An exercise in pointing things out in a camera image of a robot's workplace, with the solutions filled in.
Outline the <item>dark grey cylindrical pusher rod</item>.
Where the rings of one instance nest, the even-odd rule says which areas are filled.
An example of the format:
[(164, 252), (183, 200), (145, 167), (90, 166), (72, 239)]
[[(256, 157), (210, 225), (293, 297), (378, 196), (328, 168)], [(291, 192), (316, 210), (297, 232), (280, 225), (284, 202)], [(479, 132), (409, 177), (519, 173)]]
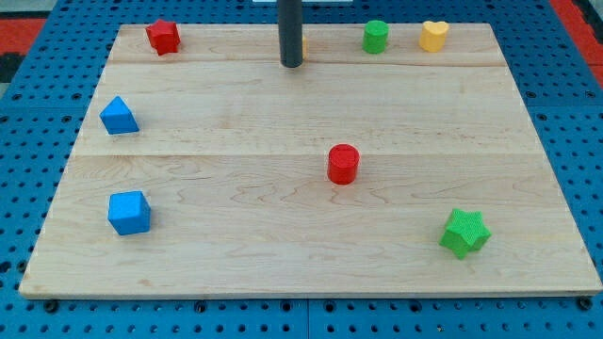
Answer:
[(281, 64), (302, 65), (302, 0), (277, 0), (277, 24)]

